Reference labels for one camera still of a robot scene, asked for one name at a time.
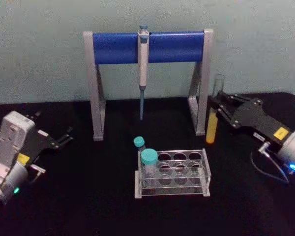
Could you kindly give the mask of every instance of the teal cap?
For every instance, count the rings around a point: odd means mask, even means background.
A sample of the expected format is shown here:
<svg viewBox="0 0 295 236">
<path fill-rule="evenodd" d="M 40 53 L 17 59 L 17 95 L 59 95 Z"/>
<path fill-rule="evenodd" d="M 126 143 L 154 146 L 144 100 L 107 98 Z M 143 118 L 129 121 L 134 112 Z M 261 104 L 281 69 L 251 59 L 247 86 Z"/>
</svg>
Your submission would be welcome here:
<svg viewBox="0 0 295 236">
<path fill-rule="evenodd" d="M 141 136 L 138 136 L 136 137 L 134 140 L 133 140 L 133 143 L 134 145 L 137 147 L 137 148 L 140 148 L 144 145 L 144 138 L 141 137 Z"/>
<path fill-rule="evenodd" d="M 141 153 L 141 161 L 145 165 L 154 165 L 157 161 L 157 152 L 154 149 L 147 148 Z"/>
</svg>

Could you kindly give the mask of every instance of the blue cylindrical bar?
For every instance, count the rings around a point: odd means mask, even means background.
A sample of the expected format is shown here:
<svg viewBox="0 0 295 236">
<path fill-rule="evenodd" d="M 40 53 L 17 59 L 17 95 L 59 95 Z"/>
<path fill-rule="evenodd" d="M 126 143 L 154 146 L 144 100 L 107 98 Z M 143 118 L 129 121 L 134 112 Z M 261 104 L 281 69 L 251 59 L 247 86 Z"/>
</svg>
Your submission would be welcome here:
<svg viewBox="0 0 295 236">
<path fill-rule="evenodd" d="M 94 33 L 95 63 L 137 63 L 137 37 L 137 33 Z M 150 33 L 148 61 L 202 61 L 203 43 L 203 31 Z"/>
</svg>

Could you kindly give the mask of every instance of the blue led light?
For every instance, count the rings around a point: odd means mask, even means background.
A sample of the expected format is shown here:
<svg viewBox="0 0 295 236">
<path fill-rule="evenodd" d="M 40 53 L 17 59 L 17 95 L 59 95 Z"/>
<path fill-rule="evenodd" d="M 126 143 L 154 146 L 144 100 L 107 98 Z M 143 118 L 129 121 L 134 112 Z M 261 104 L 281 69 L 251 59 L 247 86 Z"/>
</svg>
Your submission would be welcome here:
<svg viewBox="0 0 295 236">
<path fill-rule="evenodd" d="M 290 164 L 290 168 L 295 171 L 295 165 L 294 164 Z"/>
</svg>

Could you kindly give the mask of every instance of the gray metal frame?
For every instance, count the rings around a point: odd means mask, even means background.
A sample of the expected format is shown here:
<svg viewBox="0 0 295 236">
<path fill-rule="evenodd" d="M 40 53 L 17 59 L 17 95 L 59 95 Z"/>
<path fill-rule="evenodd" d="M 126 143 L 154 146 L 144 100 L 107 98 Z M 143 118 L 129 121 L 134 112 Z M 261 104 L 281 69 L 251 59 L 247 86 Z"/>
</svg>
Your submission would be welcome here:
<svg viewBox="0 0 295 236">
<path fill-rule="evenodd" d="M 195 64 L 191 79 L 188 103 L 196 135 L 206 133 L 207 96 L 210 80 L 211 49 L 213 45 L 213 30 L 205 29 L 202 62 Z"/>
<path fill-rule="evenodd" d="M 188 103 L 196 135 L 204 135 L 206 133 L 205 126 L 207 113 L 207 96 L 210 79 L 211 49 L 213 44 L 213 30 L 205 29 L 204 33 L 205 37 L 202 61 L 195 64 L 188 95 Z M 93 32 L 83 32 L 83 38 L 94 131 L 93 138 L 94 141 L 102 141 L 104 140 L 106 102 L 101 83 L 100 71 L 95 61 Z"/>
</svg>

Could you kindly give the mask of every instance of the yellow label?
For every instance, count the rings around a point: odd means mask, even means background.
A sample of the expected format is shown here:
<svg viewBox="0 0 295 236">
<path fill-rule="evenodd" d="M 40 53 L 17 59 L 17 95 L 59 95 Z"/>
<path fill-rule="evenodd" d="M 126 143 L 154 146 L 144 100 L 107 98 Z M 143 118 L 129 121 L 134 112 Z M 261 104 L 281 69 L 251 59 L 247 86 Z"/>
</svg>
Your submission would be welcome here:
<svg viewBox="0 0 295 236">
<path fill-rule="evenodd" d="M 20 162 L 22 165 L 26 165 L 26 163 L 29 161 L 30 157 L 19 153 L 18 155 L 18 162 Z"/>
<path fill-rule="evenodd" d="M 283 140 L 284 137 L 288 134 L 288 130 L 286 130 L 283 127 L 280 127 L 275 133 L 274 136 L 275 138 L 278 138 L 279 140 Z"/>
</svg>

